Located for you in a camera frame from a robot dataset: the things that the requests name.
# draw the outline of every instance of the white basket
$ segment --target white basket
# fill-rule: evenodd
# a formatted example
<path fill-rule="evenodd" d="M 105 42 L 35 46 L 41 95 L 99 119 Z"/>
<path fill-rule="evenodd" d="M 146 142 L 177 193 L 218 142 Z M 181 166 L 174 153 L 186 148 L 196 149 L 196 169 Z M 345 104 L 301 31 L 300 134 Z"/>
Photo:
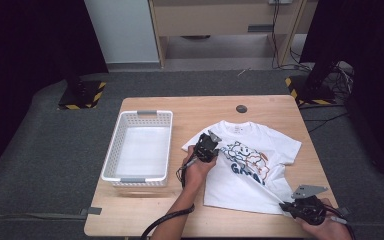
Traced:
<path fill-rule="evenodd" d="M 114 187 L 165 186 L 172 122 L 171 111 L 121 112 L 101 178 Z"/>

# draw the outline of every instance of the carpeted floor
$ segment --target carpeted floor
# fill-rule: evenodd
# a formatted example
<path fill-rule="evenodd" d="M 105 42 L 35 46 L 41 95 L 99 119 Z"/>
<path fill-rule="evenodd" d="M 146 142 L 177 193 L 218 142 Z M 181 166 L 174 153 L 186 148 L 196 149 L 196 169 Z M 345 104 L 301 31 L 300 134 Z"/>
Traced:
<path fill-rule="evenodd" d="M 78 214 L 88 208 L 121 103 L 127 97 L 289 94 L 294 71 L 120 72 L 86 76 L 106 82 L 95 109 L 58 110 L 64 81 L 38 92 L 0 160 L 0 239 L 95 239 L 84 220 L 42 220 L 10 214 Z M 326 120 L 344 107 L 301 110 Z M 323 121 L 306 121 L 309 131 Z M 340 206 L 352 214 L 357 239 L 384 239 L 384 174 L 371 164 L 347 116 L 310 136 Z"/>

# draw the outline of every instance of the desk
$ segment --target desk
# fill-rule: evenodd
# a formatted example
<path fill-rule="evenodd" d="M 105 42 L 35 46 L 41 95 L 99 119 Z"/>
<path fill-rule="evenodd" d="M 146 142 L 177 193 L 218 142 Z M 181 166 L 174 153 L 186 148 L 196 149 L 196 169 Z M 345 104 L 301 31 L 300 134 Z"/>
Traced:
<path fill-rule="evenodd" d="M 161 65 L 170 36 L 243 35 L 273 32 L 269 0 L 149 0 Z M 317 0 L 282 4 L 274 29 L 278 62 L 284 64 L 296 33 L 307 33 Z"/>
<path fill-rule="evenodd" d="M 245 105 L 246 113 L 236 106 Z M 89 236 L 140 236 L 163 216 L 181 191 L 176 170 L 186 153 L 181 146 L 203 128 L 226 120 L 232 123 L 252 121 L 278 130 L 302 142 L 295 163 L 286 167 L 285 177 L 292 189 L 300 184 L 330 189 L 310 136 L 291 96 L 157 97 L 127 98 L 121 111 L 171 110 L 173 131 L 167 187 L 159 189 L 164 197 L 126 197 L 111 183 L 98 181 L 92 207 L 102 208 L 100 215 L 89 214 L 85 233 Z M 203 206 L 204 189 L 195 202 L 196 209 L 186 223 L 184 237 L 308 237 L 292 218 Z M 332 191 L 327 197 L 336 207 Z"/>

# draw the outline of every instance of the white t-shirt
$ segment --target white t-shirt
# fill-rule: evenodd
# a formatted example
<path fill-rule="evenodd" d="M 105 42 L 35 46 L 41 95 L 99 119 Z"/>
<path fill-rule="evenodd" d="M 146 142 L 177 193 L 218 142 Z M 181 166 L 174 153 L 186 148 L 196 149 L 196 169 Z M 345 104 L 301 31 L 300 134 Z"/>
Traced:
<path fill-rule="evenodd" d="M 279 203 L 293 202 L 285 165 L 294 162 L 301 142 L 253 122 L 221 121 L 197 133 L 182 149 L 187 151 L 208 130 L 222 141 L 217 164 L 207 176 L 204 205 L 282 214 Z"/>

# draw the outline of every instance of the graphic print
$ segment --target graphic print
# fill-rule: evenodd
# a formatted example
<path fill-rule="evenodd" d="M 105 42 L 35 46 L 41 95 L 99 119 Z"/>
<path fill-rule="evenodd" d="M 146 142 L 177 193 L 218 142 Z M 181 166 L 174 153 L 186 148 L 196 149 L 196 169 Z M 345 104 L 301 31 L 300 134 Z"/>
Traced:
<path fill-rule="evenodd" d="M 264 153 L 248 148 L 238 141 L 221 148 L 220 151 L 233 162 L 231 168 L 234 173 L 252 175 L 257 182 L 265 184 L 264 180 L 270 169 L 267 167 L 269 159 Z"/>

